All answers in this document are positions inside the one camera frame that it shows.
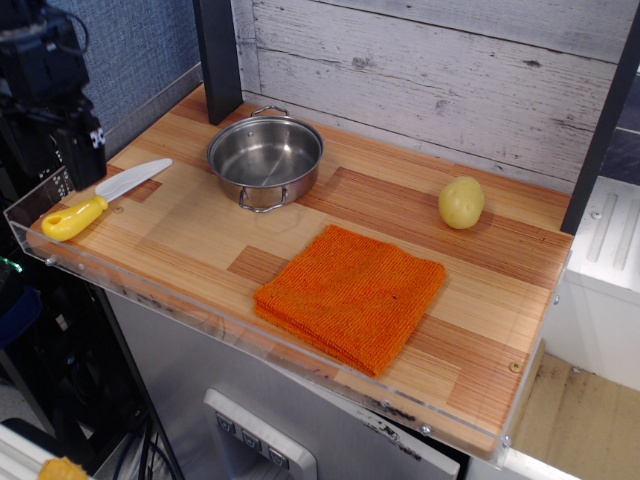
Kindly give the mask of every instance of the yellow object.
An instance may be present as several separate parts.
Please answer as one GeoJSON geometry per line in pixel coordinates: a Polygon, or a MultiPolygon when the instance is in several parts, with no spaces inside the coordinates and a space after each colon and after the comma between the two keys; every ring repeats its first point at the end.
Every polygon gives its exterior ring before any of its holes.
{"type": "Polygon", "coordinates": [[[86,202],[54,212],[42,220],[42,232],[54,240],[64,242],[76,236],[109,207],[104,197],[96,195],[86,202]]]}
{"type": "Polygon", "coordinates": [[[38,480],[88,480],[86,472],[67,457],[54,458],[42,464],[38,480]]]}
{"type": "Polygon", "coordinates": [[[473,177],[458,177],[440,192],[438,208],[450,227],[471,228],[478,223],[484,208],[482,186],[473,177]]]}

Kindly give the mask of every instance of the folded cloth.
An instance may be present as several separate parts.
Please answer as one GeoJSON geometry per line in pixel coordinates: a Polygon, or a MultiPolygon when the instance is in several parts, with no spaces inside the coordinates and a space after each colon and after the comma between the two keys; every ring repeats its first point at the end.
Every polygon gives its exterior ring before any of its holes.
{"type": "Polygon", "coordinates": [[[258,289],[255,312],[375,377],[400,352],[445,277],[438,263],[330,225],[258,289]]]}

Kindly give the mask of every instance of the knife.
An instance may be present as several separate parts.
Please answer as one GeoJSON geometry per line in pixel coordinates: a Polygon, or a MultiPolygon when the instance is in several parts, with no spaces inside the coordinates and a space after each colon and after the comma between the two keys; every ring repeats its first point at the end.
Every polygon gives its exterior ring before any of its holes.
{"type": "Polygon", "coordinates": [[[173,165],[173,160],[163,158],[143,163],[114,175],[96,187],[96,196],[92,199],[44,217],[42,220],[43,233],[47,237],[61,242],[69,240],[98,218],[109,207],[109,202],[171,165],[173,165]]]}

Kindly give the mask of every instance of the white plastic blade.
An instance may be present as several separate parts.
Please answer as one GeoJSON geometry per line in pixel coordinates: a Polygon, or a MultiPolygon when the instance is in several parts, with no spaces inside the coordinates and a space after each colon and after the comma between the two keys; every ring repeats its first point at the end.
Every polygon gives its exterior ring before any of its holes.
{"type": "Polygon", "coordinates": [[[110,203],[171,165],[173,165],[173,160],[163,158],[128,168],[98,185],[96,195],[104,197],[110,203]]]}

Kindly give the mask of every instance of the gray wall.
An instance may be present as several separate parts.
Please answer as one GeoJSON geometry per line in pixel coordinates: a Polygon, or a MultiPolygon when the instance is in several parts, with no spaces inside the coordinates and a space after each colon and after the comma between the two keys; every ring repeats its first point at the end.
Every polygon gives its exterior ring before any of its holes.
{"type": "MultiPolygon", "coordinates": [[[[191,0],[50,0],[89,30],[85,94],[112,155],[199,82],[191,0]]],[[[78,38],[83,34],[76,25],[78,38]]]]}

